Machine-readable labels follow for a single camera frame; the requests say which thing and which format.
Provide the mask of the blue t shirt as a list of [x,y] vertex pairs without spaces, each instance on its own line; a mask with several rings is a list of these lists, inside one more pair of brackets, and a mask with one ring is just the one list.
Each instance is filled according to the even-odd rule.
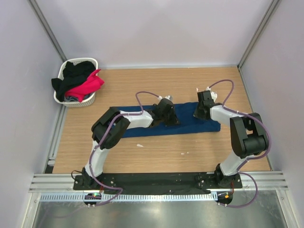
[[221,130],[219,122],[201,120],[193,116],[197,104],[197,102],[188,102],[174,105],[179,125],[165,126],[164,123],[160,123],[152,128],[133,128],[127,130],[123,138],[219,132]]

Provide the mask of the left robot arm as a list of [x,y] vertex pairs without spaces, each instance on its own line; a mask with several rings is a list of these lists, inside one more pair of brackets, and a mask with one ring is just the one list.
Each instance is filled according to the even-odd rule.
[[161,123],[166,126],[179,125],[172,97],[159,97],[159,103],[151,109],[126,112],[116,107],[110,107],[104,115],[92,126],[92,152],[88,163],[82,169],[81,186],[94,189],[101,181],[103,166],[111,148],[115,147],[127,130],[153,128]]

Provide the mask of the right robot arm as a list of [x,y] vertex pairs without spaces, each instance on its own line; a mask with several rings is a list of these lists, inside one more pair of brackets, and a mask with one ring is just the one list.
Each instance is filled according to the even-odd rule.
[[248,160],[265,152],[269,138],[258,113],[241,113],[216,103],[216,93],[205,90],[197,92],[198,104],[194,117],[213,120],[230,128],[231,154],[216,166],[215,184],[222,188],[230,187],[237,179],[238,171]]

